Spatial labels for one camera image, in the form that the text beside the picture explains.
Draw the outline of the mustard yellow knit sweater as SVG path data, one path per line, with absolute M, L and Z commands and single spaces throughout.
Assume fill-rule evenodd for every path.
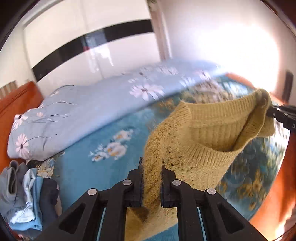
M 145 240 L 177 223 L 177 210 L 161 206 L 163 168 L 195 189 L 214 188 L 251 140 L 274 134 L 270 106 L 264 89 L 223 102 L 181 101 L 145 144 L 142 206 L 127 212 L 125 239 Z

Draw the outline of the black folded garment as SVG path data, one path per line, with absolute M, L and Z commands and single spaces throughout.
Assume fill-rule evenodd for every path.
M 43 229 L 58 218 L 55 206 L 59 196 L 57 182 L 51 178 L 44 178 L 40 193 L 40 210 L 42 212 Z

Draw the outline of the blue floral bed blanket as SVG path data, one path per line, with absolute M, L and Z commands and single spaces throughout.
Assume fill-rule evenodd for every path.
M 227 76 L 183 78 L 184 91 L 160 99 L 114 121 L 51 158 L 30 161 L 38 175 L 53 178 L 60 186 L 63 207 L 68 208 L 89 187 L 104 190 L 138 166 L 149 134 L 180 101 L 211 103 L 233 100 L 253 92 Z M 290 132 L 276 121 L 275 132 L 253 139 L 220 179 L 217 191 L 245 218 L 250 219 L 267 196 L 288 146 Z

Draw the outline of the light blue folded shirt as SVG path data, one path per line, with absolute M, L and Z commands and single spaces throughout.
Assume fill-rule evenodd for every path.
M 31 194 L 31 188 L 36 180 L 36 168 L 27 170 L 22 182 L 22 190 L 24 191 L 25 207 L 21 207 L 20 210 L 15 211 L 14 215 L 10 219 L 10 223 L 27 223 L 35 220 L 34 214 L 34 199 Z

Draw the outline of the grey blue folded garment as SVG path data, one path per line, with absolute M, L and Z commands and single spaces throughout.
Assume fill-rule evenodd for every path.
M 28 168 L 25 163 L 12 160 L 1 173 L 1 215 L 9 222 L 17 211 L 26 207 L 23 178 Z

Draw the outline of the light blue floral duvet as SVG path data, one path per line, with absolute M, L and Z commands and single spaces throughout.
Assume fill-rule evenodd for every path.
M 65 85 L 17 114 L 10 158 L 43 161 L 108 123 L 218 75 L 216 64 L 168 60 L 87 86 Z

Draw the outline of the orange wooden headboard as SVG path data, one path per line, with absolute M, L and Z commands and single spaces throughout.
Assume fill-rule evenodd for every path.
M 32 81 L 15 89 L 1 100 L 1 170 L 11 162 L 7 155 L 7 147 L 15 115 L 37 108 L 43 100 L 39 88 Z

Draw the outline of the white wardrobe with black stripe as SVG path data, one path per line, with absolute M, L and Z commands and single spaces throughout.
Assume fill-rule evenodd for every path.
M 23 38 L 46 95 L 160 60 L 146 1 L 40 1 L 24 20 Z

